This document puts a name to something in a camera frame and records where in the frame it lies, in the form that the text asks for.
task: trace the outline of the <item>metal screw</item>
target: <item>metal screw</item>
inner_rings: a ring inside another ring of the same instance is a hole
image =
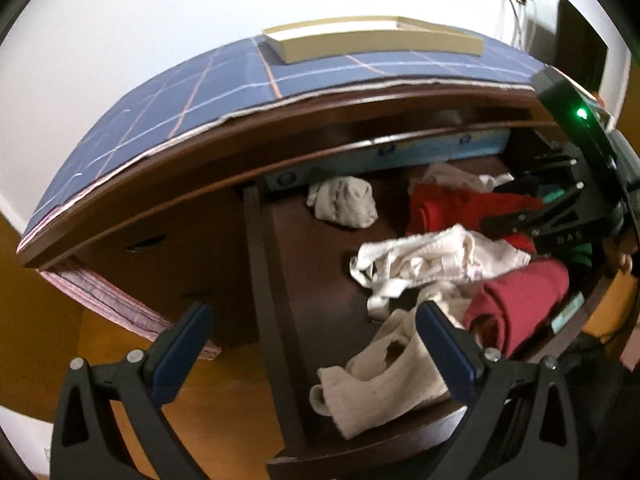
[[[484,351],[484,357],[492,363],[497,363],[502,357],[502,354],[497,348],[489,347]]]
[[[545,366],[551,370],[558,368],[558,359],[551,357],[550,355],[545,357]]]
[[[84,359],[82,359],[81,357],[76,357],[74,359],[71,359],[71,362],[69,363],[69,368],[71,368],[72,370],[79,370],[83,366],[84,366]]]
[[[127,354],[127,361],[130,363],[139,363],[144,356],[145,353],[140,348],[136,348]]]

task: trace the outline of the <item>folded clothes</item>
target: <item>folded clothes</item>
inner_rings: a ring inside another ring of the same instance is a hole
[[[436,280],[476,282],[529,263],[530,255],[504,240],[454,225],[445,231],[362,244],[350,261],[351,276],[372,289],[369,316],[385,320],[389,299]]]
[[[435,184],[447,189],[468,189],[477,193],[488,193],[496,186],[510,182],[510,173],[503,173],[496,177],[491,175],[474,175],[459,170],[446,162],[434,162],[420,178],[409,180],[409,194],[414,192],[418,184]]]
[[[480,221],[486,216],[513,213],[523,209],[536,211],[542,200],[510,193],[477,193],[468,189],[450,190],[431,184],[418,184],[410,200],[410,220],[407,235],[430,233],[460,224],[471,231],[480,231]],[[512,246],[535,253],[533,241],[524,234],[504,237]]]
[[[433,300],[461,328],[469,299],[448,282],[436,282],[418,295]],[[321,384],[309,392],[316,413],[332,416],[344,438],[353,438],[413,410],[448,397],[447,387],[415,329],[415,308],[397,309],[371,343],[344,368],[318,370]]]
[[[319,220],[366,228],[378,219],[371,184],[354,176],[338,176],[312,184],[306,205]]]
[[[548,316],[566,294],[569,275],[555,258],[540,258],[481,285],[463,317],[485,347],[506,357]]]

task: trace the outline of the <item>wooden drawer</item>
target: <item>wooden drawer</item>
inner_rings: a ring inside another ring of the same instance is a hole
[[[529,134],[514,141],[502,157],[454,164],[476,174],[517,169],[536,154],[540,138]],[[521,143],[528,146],[525,155]],[[308,402],[310,387],[319,382],[318,368],[344,366],[376,333],[378,327],[367,315],[368,291],[350,277],[348,258],[364,242],[404,235],[408,179],[423,172],[423,167],[413,167],[365,175],[379,215],[365,230],[314,218],[305,205],[305,189],[274,193],[258,184],[244,190],[260,344],[285,442],[285,449],[268,463],[272,479],[342,478],[404,460],[443,443],[463,416],[460,405],[448,400],[344,440],[331,418],[313,412]],[[606,291],[607,283],[599,277],[595,271],[585,305],[558,336],[537,334],[521,358],[537,362],[566,348]],[[414,306],[416,293],[407,291],[396,306]]]
[[[76,257],[169,320],[177,320],[193,300],[209,304],[215,343],[258,339],[242,200],[233,189],[145,218]]]

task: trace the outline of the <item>open drawer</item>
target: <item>open drawer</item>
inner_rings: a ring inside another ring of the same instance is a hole
[[[513,130],[503,154],[453,162],[469,173],[517,173],[548,149],[532,130]],[[319,367],[344,366],[364,349],[378,326],[369,321],[369,291],[353,280],[348,259],[364,242],[404,235],[407,187],[424,166],[363,175],[371,183],[378,220],[348,230],[317,220],[306,207],[306,187],[267,192],[259,182],[244,189],[244,214],[260,343],[285,449],[267,465],[272,479],[332,479],[397,462],[445,441],[464,413],[448,400],[409,412],[345,440],[329,417],[317,415],[308,393]],[[538,361],[559,355],[577,335],[606,291],[595,267],[584,284],[580,311],[557,334],[542,330],[520,355]],[[417,291],[393,306],[411,308]]]

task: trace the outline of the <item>pink fabric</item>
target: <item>pink fabric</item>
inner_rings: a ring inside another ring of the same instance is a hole
[[[482,284],[465,312],[465,329],[474,329],[483,345],[506,357],[548,316],[566,294],[569,273],[554,258],[532,261],[527,267]]]
[[[40,270],[39,273],[92,312],[149,341],[155,341],[161,332],[173,325],[95,272],[83,269],[73,257],[55,264],[49,270]],[[200,359],[212,360],[219,353],[219,347],[207,342],[200,353]]]

